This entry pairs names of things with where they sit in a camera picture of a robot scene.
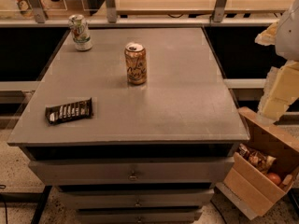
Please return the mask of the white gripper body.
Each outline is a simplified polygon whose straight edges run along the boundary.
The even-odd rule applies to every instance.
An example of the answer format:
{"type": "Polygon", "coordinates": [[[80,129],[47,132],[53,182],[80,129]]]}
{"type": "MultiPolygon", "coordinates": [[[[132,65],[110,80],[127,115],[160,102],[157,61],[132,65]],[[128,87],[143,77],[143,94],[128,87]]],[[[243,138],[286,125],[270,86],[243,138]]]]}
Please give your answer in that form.
{"type": "Polygon", "coordinates": [[[277,55],[299,61],[299,0],[294,0],[280,18],[275,47],[277,55]]]}

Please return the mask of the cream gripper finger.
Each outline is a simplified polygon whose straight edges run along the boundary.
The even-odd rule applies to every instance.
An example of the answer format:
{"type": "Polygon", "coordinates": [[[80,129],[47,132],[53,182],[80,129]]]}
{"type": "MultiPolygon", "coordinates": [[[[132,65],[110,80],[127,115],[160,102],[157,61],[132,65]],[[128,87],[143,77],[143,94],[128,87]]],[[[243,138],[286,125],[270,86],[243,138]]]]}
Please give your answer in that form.
{"type": "Polygon", "coordinates": [[[258,105],[258,114],[278,121],[299,98],[299,62],[287,61],[280,68],[271,67],[258,105]]]}
{"type": "Polygon", "coordinates": [[[255,42],[262,46],[270,46],[276,43],[278,22],[272,23],[264,31],[255,37],[255,42]]]}

